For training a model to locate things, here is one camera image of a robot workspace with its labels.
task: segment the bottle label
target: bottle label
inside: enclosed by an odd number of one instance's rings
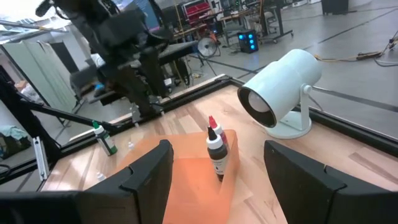
[[[104,143],[104,140],[102,138],[97,139],[98,143],[101,145],[101,148],[104,149],[106,155],[110,156],[111,153],[109,152],[108,148],[106,147],[106,144]]]
[[[114,142],[111,139],[111,137],[107,134],[106,136],[104,136],[104,140],[106,145],[109,147],[110,154],[111,155],[115,154],[118,150],[116,149],[116,146],[114,145]]]
[[[213,166],[214,166],[214,170],[216,171],[216,174],[224,175],[226,163],[228,161],[228,155],[222,159],[217,159],[217,160],[212,159],[211,161],[213,162]]]

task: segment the sauce bottle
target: sauce bottle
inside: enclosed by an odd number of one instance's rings
[[[211,127],[207,128],[208,138],[206,139],[207,151],[213,162],[219,181],[223,181],[226,163],[228,161],[228,150],[219,134],[216,134]]]

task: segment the red bottle cap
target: red bottle cap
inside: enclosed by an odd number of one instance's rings
[[[217,123],[213,116],[209,116],[209,124],[211,128],[217,128]]]

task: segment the small green bottle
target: small green bottle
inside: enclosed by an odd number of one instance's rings
[[[105,153],[108,156],[112,156],[113,154],[117,153],[118,149],[111,139],[111,136],[109,136],[109,133],[105,131],[104,127],[99,125],[96,121],[93,121],[93,126],[95,137],[97,138],[101,147],[104,149]]]

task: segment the lamp stand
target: lamp stand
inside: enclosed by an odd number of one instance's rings
[[[308,108],[310,85],[302,85],[300,89],[301,112],[288,112],[273,128],[266,128],[267,133],[277,139],[295,139],[311,130],[310,110]]]

